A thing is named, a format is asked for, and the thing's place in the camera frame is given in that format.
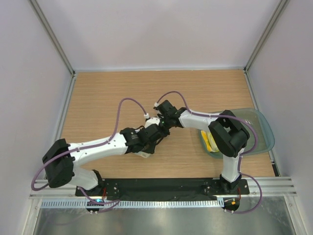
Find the purple cable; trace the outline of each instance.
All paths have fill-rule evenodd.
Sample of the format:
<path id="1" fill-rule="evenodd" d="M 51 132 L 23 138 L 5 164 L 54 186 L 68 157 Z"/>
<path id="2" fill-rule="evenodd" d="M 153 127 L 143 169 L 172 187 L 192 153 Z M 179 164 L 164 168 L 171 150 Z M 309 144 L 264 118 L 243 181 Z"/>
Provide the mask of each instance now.
<path id="1" fill-rule="evenodd" d="M 137 100 L 135 100 L 135 99 L 133 99 L 133 98 L 129 98 L 129 97 L 123 98 L 123 99 L 119 102 L 119 104 L 118 104 L 115 127 L 114 127 L 113 134 L 110 136 L 110 138 L 109 138 L 107 141 L 104 141 L 103 143 L 98 143 L 98 144 L 93 144 L 93 145 L 89 145 L 89 146 L 84 146 L 84 147 L 81 147 L 80 149 L 88 149 L 88 148 L 100 147 L 100 146 L 103 146 L 103 145 L 107 144 L 108 142 L 110 142 L 110 141 L 114 138 L 114 136 L 115 136 L 115 134 L 116 134 L 116 132 L 117 132 L 117 128 L 118 128 L 118 121 L 119 121 L 119 116 L 120 116 L 120 112 L 121 112 L 121 106 L 122 106 L 122 103 L 123 103 L 125 100 L 131 100 L 131 101 L 135 102 L 136 104 L 138 104 L 138 105 L 141 107 L 141 109 L 142 109 L 142 111 L 144 112 L 144 114 L 147 114 L 147 112 L 146 112 L 146 110 L 144 109 L 144 107 L 143 107 Z M 43 169 L 44 169 L 45 167 L 47 167 L 47 166 L 48 166 L 50 163 L 52 163 L 53 161 L 57 160 L 58 158 L 63 157 L 63 156 L 65 156 L 65 155 L 69 154 L 69 153 L 72 153 L 72 152 L 75 152 L 75 151 L 78 151 L 78 150 L 79 150 L 78 148 L 75 148 L 75 149 L 72 149 L 72 150 L 69 150 L 69 151 L 65 151 L 65 152 L 63 152 L 63 153 L 61 153 L 61 154 L 58 154 L 57 156 L 51 158 L 49 161 L 47 161 L 45 164 L 43 164 L 42 167 L 40 167 L 40 169 L 36 172 L 34 178 L 33 178 L 32 181 L 31 181 L 31 185 L 30 185 L 30 186 L 31 186 L 31 189 L 32 189 L 33 191 L 40 191 L 40 190 L 44 189 L 45 187 L 47 187 L 48 184 L 45 184 L 44 186 L 42 186 L 42 187 L 40 187 L 40 188 L 35 188 L 36 180 L 37 180 L 39 174 L 43 171 Z"/>
<path id="2" fill-rule="evenodd" d="M 199 113 L 193 112 L 191 109 L 189 109 L 185 97 L 182 95 L 182 93 L 180 93 L 180 92 L 178 92 L 178 91 L 170 91 L 170 92 L 165 93 L 164 95 L 162 95 L 162 96 L 160 97 L 160 99 L 158 99 L 157 103 L 159 103 L 160 100 L 161 100 L 163 97 L 165 97 L 166 95 L 168 95 L 168 94 L 170 94 L 170 93 L 177 93 L 177 94 L 179 94 L 180 97 L 181 97 L 181 99 L 182 99 L 182 101 L 183 101 L 184 104 L 185 104 L 186 110 L 187 110 L 189 113 L 193 114 L 193 115 L 200 116 L 200 117 L 207 117 L 207 118 L 209 118 L 209 117 L 210 117 L 210 118 L 214 118 L 214 117 L 215 117 L 215 118 L 230 118 L 230 119 L 237 120 L 237 121 L 241 122 L 242 124 L 246 125 L 246 126 L 251 130 L 251 132 L 252 132 L 253 135 L 254 135 L 254 145 L 253 145 L 253 147 L 252 147 L 250 150 L 248 150 L 248 151 L 246 151 L 246 152 L 243 152 L 243 153 L 239 156 L 238 168 L 237 168 L 237 170 L 238 170 L 238 172 L 239 172 L 241 175 L 251 178 L 251 179 L 256 183 L 256 185 L 258 186 L 258 188 L 259 188 L 259 190 L 260 190 L 260 199 L 259 199 L 258 203 L 255 205 L 255 207 L 253 207 L 253 208 L 251 208 L 251 209 L 249 209 L 249 210 L 247 210 L 247 211 L 237 211 L 237 212 L 236 212 L 236 211 L 230 211 L 230 210 L 226 210 L 226 211 L 228 211 L 228 212 L 230 212 L 230 213 L 235 213 L 235 214 L 245 214 L 245 213 L 249 213 L 249 212 L 252 212 L 252 211 L 254 211 L 255 209 L 257 209 L 257 208 L 259 207 L 259 205 L 261 204 L 262 198 L 263 198 L 261 186 L 260 186 L 260 184 L 258 183 L 258 181 L 257 181 L 254 177 L 252 177 L 251 175 L 244 174 L 244 173 L 241 173 L 241 172 L 240 172 L 241 160 L 242 160 L 242 157 L 243 157 L 242 155 L 252 152 L 252 151 L 257 147 L 257 145 L 258 145 L 259 138 L 258 138 L 258 135 L 257 135 L 256 131 L 253 129 L 253 127 L 252 127 L 247 121 L 245 121 L 245 120 L 243 120 L 243 119 L 241 119 L 241 118 L 238 118 L 238 117 L 233 117 L 233 116 L 229 116 L 229 115 L 199 114 Z"/>

